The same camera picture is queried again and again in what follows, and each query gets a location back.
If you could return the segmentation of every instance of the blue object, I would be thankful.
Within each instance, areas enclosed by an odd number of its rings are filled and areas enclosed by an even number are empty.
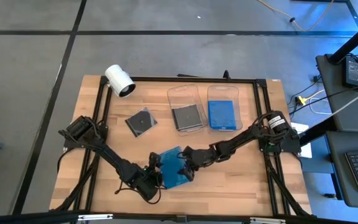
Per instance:
[[[178,146],[160,154],[162,180],[167,189],[189,182],[186,176],[178,174],[178,171],[185,166],[185,160],[177,157],[179,152],[181,149]]]
[[[209,127],[215,130],[236,130],[234,105],[231,100],[208,101]]]

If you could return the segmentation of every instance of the transparent plastic container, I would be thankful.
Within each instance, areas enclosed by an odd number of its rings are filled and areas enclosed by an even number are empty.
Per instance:
[[[208,121],[212,131],[236,131],[242,128],[239,90],[234,86],[208,87]]]
[[[208,125],[196,85],[185,85],[168,90],[173,122],[180,134],[190,134]]]

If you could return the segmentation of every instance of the black metal frame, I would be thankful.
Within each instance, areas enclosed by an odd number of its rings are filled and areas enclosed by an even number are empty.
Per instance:
[[[328,0],[297,0],[297,1],[315,1],[326,2]],[[18,192],[12,203],[12,214],[20,214],[22,212],[25,198],[30,188],[30,184],[37,166],[37,162],[42,150],[42,145],[45,140],[45,135],[49,126],[52,111],[57,100],[60,86],[63,81],[65,70],[67,67],[68,59],[73,48],[76,36],[78,35],[283,35],[283,36],[347,36],[354,35],[353,31],[311,31],[311,32],[298,32],[298,31],[244,31],[244,30],[78,30],[82,15],[85,10],[87,0],[81,0],[81,4],[75,19],[72,30],[0,30],[0,35],[69,35],[70,38],[67,47],[63,54],[62,66],[57,75],[57,79],[52,88],[51,94],[48,99],[47,107],[44,111],[39,129],[34,139],[29,161],[25,168],[25,174],[21,180]],[[352,4],[348,0],[336,0],[336,2],[345,2],[358,26],[358,15],[356,14]]]
[[[200,78],[200,77],[131,77],[134,82],[211,82],[211,83],[244,83],[244,84],[251,84],[254,90],[255,94],[255,106],[257,109],[257,116],[262,115],[262,107],[260,104],[260,97],[259,97],[259,87],[262,89],[262,92],[264,94],[264,103],[267,112],[271,111],[270,101],[269,101],[269,94],[267,91],[267,84],[266,80],[264,79],[236,79],[236,78]],[[96,103],[94,106],[94,113],[93,113],[93,119],[97,120],[98,113],[100,110],[100,104],[101,99],[103,95],[103,89],[104,86],[107,84],[107,78],[102,76],[101,81],[99,83],[99,89],[98,89],[98,95],[96,97]],[[104,104],[103,109],[103,118],[102,118],[102,124],[107,125],[107,115],[109,111],[109,104],[111,101],[111,93],[112,89],[108,88],[106,102]],[[260,148],[264,148],[263,144],[265,142],[259,142]],[[267,159],[270,159],[269,156],[264,155],[265,161]],[[88,168],[88,163],[90,161],[90,150],[86,149],[83,163],[81,167],[81,175],[80,178],[84,176],[85,170]],[[284,182],[283,177],[283,170],[282,170],[282,164],[280,160],[280,156],[276,153],[275,154],[275,163],[276,163],[276,170],[277,174],[279,175],[280,179]],[[86,198],[85,203],[85,210],[90,211],[91,210],[91,203],[93,198],[93,190],[96,184],[96,175],[98,172],[98,168],[95,169],[94,173],[91,176],[91,180],[89,182],[89,189],[88,194]],[[270,202],[272,206],[272,213],[273,216],[278,215],[278,208],[277,208],[277,199],[275,195],[275,188],[274,188],[274,182],[272,177],[270,176],[269,172],[266,170],[267,174],[267,180],[268,180],[268,188],[269,188],[269,194],[270,194]],[[284,207],[284,214],[290,215],[290,209],[289,204],[287,200],[285,199],[284,195],[282,194],[283,199],[283,207]],[[80,209],[80,201],[81,201],[81,194],[76,198],[75,205],[73,207],[74,210]],[[237,221],[237,222],[243,222],[244,220],[248,220],[250,217],[248,216],[205,216],[205,215],[144,215],[144,214],[116,214],[114,213],[115,218],[139,218],[139,219],[156,219],[156,220],[174,220],[177,222],[182,222],[185,220],[186,222],[188,220],[194,220],[194,221],[205,221],[205,220],[214,220],[214,221]]]

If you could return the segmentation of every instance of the concrete floor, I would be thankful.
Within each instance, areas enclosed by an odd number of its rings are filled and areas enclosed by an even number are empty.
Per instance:
[[[71,30],[80,2],[0,0],[0,29]],[[266,2],[295,16],[303,27],[312,25],[326,7],[321,2]],[[358,1],[352,3],[358,13]],[[80,30],[295,29],[288,25],[288,19],[257,1],[93,0],[87,2]],[[357,26],[347,6],[334,3],[315,30],[356,31]],[[221,77],[227,69],[235,78],[283,80],[288,101],[318,74],[314,58],[333,53],[347,40],[347,37],[252,35],[77,36],[24,212],[48,210],[57,175],[56,162],[63,145],[57,130],[71,121],[83,75],[101,75],[114,63],[131,75],[145,76],[185,73]],[[0,141],[6,144],[0,151],[0,215],[9,213],[67,42],[67,35],[0,35]],[[317,84],[305,95],[322,88]],[[329,109],[327,105],[319,106],[318,109]],[[306,108],[292,120],[313,125],[325,117]],[[305,174],[305,180],[315,215],[358,221],[358,208],[321,196],[333,192],[329,175],[327,178],[324,174]]]

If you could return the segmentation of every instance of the wooden tabletop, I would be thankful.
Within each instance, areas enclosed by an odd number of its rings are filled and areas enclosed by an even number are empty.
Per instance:
[[[92,117],[100,76],[86,75],[81,84],[75,106],[73,120],[80,115]],[[207,88],[216,83],[183,82],[136,82],[135,91],[127,98],[113,95],[108,115],[109,133],[107,144],[121,157],[138,163],[148,164],[149,153],[161,153],[187,145],[194,149],[206,149],[208,145],[229,139],[245,130],[256,119],[254,92],[251,84],[228,83],[219,85],[236,86],[239,89],[239,106],[243,129],[232,133],[211,133],[207,128],[188,136],[178,135],[172,120],[167,90],[176,86],[195,84],[198,87],[204,109],[207,102]],[[280,80],[267,80],[270,104],[273,110],[282,111],[287,120],[288,110]],[[264,109],[263,93],[260,89],[261,105]],[[158,121],[156,127],[135,138],[124,122],[139,110],[147,107]],[[62,160],[55,184],[50,208],[59,206],[73,190],[80,175],[84,150],[76,149]],[[307,212],[311,212],[305,182],[297,158],[292,154],[281,153],[285,184],[296,201]],[[132,191],[122,191],[115,195],[119,187],[119,177],[115,169],[101,159],[92,201],[92,212],[148,213],[148,214],[188,214],[188,215],[263,215],[271,216],[269,188],[263,155],[258,150],[257,141],[239,148],[229,161],[215,163],[195,174],[193,182],[170,190],[162,190],[161,201],[149,205]],[[85,206],[85,187],[81,208]],[[279,212],[283,213],[280,191],[276,186]]]

